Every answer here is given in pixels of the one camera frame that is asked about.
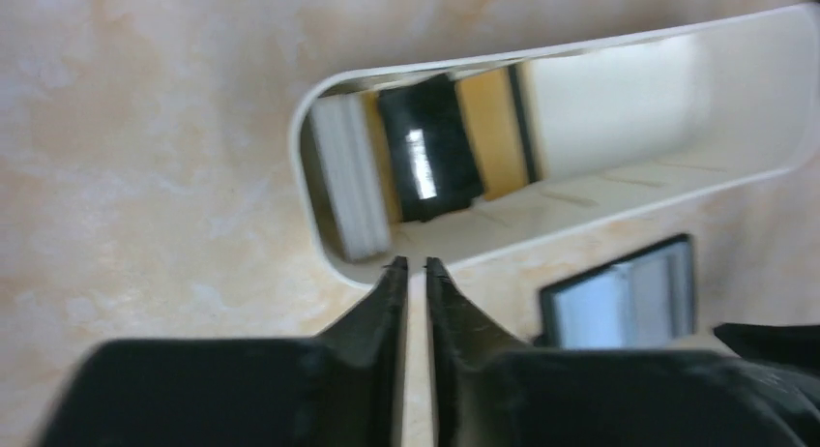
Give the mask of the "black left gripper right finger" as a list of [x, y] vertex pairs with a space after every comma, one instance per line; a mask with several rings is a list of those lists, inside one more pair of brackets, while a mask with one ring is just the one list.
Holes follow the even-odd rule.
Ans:
[[819, 373], [712, 350], [553, 350], [425, 266], [438, 446], [815, 446]]

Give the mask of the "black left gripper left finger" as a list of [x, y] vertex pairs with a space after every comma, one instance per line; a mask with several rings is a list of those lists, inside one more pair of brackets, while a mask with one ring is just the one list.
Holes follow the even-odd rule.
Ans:
[[408, 264], [310, 337], [114, 340], [88, 354], [40, 446], [396, 446]]

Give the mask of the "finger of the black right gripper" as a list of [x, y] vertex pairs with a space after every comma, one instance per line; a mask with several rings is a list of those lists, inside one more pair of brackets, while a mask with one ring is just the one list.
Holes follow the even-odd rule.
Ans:
[[723, 323], [714, 336], [740, 357], [819, 373], [819, 325]]

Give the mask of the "grey credit card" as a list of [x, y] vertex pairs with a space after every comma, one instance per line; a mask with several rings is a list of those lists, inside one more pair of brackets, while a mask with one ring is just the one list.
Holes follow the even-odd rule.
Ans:
[[551, 296], [557, 342], [569, 349], [654, 348], [677, 334], [672, 256], [613, 265]]

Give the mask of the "black credit card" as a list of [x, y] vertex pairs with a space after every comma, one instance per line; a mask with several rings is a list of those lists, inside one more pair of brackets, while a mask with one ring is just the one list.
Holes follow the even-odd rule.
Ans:
[[382, 90], [376, 104], [404, 223], [467, 209], [483, 195], [455, 84], [447, 75]]

